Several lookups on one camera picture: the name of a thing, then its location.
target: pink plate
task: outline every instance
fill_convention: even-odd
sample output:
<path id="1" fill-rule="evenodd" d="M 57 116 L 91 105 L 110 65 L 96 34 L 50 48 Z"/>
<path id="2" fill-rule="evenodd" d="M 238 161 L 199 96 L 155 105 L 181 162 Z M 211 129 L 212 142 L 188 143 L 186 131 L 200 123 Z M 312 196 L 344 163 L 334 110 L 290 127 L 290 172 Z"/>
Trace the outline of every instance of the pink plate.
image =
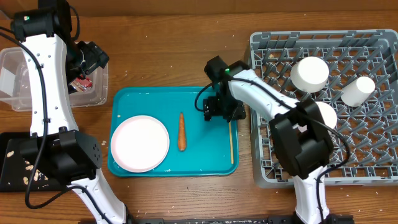
<path id="1" fill-rule="evenodd" d="M 170 146 L 166 127 L 151 116 L 134 116 L 121 123 L 111 139 L 111 152 L 120 167 L 147 172 L 166 157 Z"/>

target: transparent bin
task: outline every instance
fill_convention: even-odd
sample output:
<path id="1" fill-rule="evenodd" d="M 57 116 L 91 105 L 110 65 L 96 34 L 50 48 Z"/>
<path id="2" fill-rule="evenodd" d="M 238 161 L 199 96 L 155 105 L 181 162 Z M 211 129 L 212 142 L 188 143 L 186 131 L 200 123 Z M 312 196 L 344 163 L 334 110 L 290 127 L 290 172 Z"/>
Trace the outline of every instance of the transparent bin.
<path id="1" fill-rule="evenodd" d="M 0 101 L 12 106 L 15 111 L 32 110 L 29 72 L 20 47 L 3 49 L 0 52 Z M 72 108 L 98 106 L 106 102 L 108 95 L 108 65 L 97 68 L 88 78 L 93 87 L 84 92 L 69 95 Z"/>

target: gray metal rack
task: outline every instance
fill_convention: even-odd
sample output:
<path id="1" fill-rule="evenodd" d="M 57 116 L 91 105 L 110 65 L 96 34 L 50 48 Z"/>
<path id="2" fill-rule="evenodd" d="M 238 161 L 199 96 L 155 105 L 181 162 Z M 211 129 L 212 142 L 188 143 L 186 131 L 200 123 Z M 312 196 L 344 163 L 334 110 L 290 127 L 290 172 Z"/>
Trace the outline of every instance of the gray metal rack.
<path id="1" fill-rule="evenodd" d="M 327 185 L 398 185 L 398 34 L 394 30 L 256 32 L 250 38 L 249 64 L 257 75 L 283 94 L 309 97 L 331 105 L 338 115 L 337 131 L 353 155 L 347 166 L 326 176 Z M 304 57 L 319 57 L 329 66 L 326 87 L 317 93 L 296 89 L 290 70 Z M 361 76 L 376 84 L 373 94 L 357 108 L 345 105 L 341 89 Z M 262 188 L 293 185 L 273 152 L 268 122 L 251 111 L 254 179 Z M 331 163 L 345 156 L 338 138 Z"/>

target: wooden tabletop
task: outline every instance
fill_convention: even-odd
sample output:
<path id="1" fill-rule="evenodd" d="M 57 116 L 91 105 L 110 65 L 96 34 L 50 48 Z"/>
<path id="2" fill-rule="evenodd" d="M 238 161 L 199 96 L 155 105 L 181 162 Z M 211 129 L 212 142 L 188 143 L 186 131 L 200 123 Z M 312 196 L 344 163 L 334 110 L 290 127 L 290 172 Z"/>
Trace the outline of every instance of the wooden tabletop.
<path id="1" fill-rule="evenodd" d="M 9 27 L 9 21 L 0 21 Z M 220 55 L 226 63 L 243 57 L 250 35 L 278 30 L 398 30 L 397 11 L 235 14 L 217 16 L 139 16 L 81 18 L 80 40 L 95 41 L 110 56 L 109 93 L 103 106 L 73 109 L 81 131 L 108 141 L 113 97 L 129 86 L 206 85 L 206 62 Z M 0 49 L 13 47 L 0 39 Z M 0 133 L 28 131 L 31 113 L 0 104 Z M 227 177 L 122 179 L 103 172 L 113 192 L 138 218 L 239 218 L 290 215 L 293 189 L 260 189 L 253 181 L 250 117 L 239 125 L 239 166 Z M 53 192 L 32 193 L 38 204 Z M 356 223 L 397 223 L 398 187 L 327 187 L 332 213 L 354 215 Z M 0 223 L 76 223 L 93 219 L 69 193 L 40 210 L 29 210 L 24 193 L 0 194 Z"/>

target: blue mat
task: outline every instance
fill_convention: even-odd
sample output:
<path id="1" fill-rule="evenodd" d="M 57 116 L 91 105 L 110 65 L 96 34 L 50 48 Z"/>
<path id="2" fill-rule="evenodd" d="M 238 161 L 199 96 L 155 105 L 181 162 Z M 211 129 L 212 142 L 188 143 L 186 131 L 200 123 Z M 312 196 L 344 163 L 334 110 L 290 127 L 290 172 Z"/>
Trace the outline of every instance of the blue mat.
<path id="1" fill-rule="evenodd" d="M 109 140 L 108 168 L 119 177 L 181 177 L 199 175 L 229 175 L 238 166 L 238 129 L 231 122 L 233 157 L 229 143 L 229 127 L 222 117 L 205 121 L 203 112 L 194 107 L 197 93 L 202 87 L 131 87 L 120 90 L 114 97 L 111 136 L 126 119 L 137 115 L 153 116 L 164 124 L 170 136 L 170 148 L 164 161 L 155 169 L 133 173 L 119 167 L 111 153 Z M 205 91 L 199 99 L 215 95 Z M 180 113 L 184 114 L 187 149 L 177 147 Z"/>

